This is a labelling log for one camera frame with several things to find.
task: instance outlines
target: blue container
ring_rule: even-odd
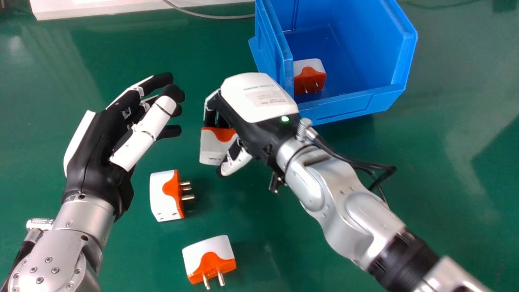
[[[387,110],[404,91],[417,33],[395,0],[256,0],[260,72],[324,124]],[[293,61],[319,58],[322,91],[294,96]]]

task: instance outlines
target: metal pin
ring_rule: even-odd
[[[220,282],[220,286],[225,286],[224,274],[222,274],[222,271],[218,271],[218,282]]]
[[[185,196],[182,196],[182,200],[183,201],[193,200],[194,198],[195,198],[195,195],[185,195]]]
[[[203,284],[206,286],[206,289],[207,290],[210,290],[211,289],[211,286],[209,286],[209,280],[207,280],[207,277],[205,274],[202,274],[202,277],[203,277]]]

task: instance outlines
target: robotic arm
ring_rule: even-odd
[[[66,186],[55,220],[32,219],[1,292],[99,291],[98,275],[112,225],[130,207],[137,161],[152,143],[176,137],[184,93],[171,73],[126,89],[104,111],[87,111],[65,153]],[[162,93],[141,100],[153,90]]]
[[[217,175],[228,176],[252,158],[262,160],[274,171],[270,190],[277,193],[279,186],[288,186],[319,222],[328,244],[386,290],[490,292],[451,258],[439,258],[411,233],[361,183],[354,161],[336,153],[309,119],[299,119],[294,100],[268,75],[227,78],[206,99],[204,126],[229,127],[238,134]],[[386,170],[386,176],[395,171]]]

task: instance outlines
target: blue plastic bin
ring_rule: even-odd
[[[256,0],[260,72],[324,124],[387,110],[404,91],[417,33],[395,0]],[[319,58],[322,91],[294,96],[293,61]]]

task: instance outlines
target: green floor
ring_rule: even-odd
[[[402,3],[419,42],[408,88],[389,111],[317,130],[349,156],[399,166],[385,190],[409,228],[491,289],[518,291],[519,11],[515,1],[438,7],[446,2]],[[220,234],[238,264],[227,291],[382,291],[327,246],[289,190],[268,192],[267,168],[254,162],[222,180],[198,163],[204,97],[225,77],[255,71],[253,20],[168,10],[37,22],[27,11],[0,11],[0,275],[25,221],[59,210],[63,154],[83,113],[171,71],[187,95],[174,121],[184,131],[139,162],[132,207],[105,250],[103,291],[204,291],[187,280],[181,249]],[[198,202],[188,218],[158,224],[148,178],[173,168]]]

